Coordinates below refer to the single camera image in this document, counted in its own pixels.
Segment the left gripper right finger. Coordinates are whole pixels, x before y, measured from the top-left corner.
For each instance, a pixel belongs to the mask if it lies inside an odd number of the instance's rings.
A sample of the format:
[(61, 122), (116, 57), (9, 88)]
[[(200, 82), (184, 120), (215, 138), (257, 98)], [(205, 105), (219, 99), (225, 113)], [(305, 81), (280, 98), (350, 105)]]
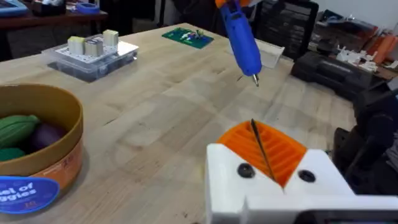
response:
[(307, 149), (288, 135), (252, 122), (257, 143), (252, 165), (291, 195), (353, 195), (325, 151)]

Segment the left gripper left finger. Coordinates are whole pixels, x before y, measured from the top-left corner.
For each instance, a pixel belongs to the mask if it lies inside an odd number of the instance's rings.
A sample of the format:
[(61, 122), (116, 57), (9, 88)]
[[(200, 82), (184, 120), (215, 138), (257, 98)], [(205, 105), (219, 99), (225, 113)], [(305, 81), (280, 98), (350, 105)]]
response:
[(207, 223), (279, 223), (271, 202), (283, 195), (269, 177), (254, 121), (245, 121), (207, 145), (205, 202)]

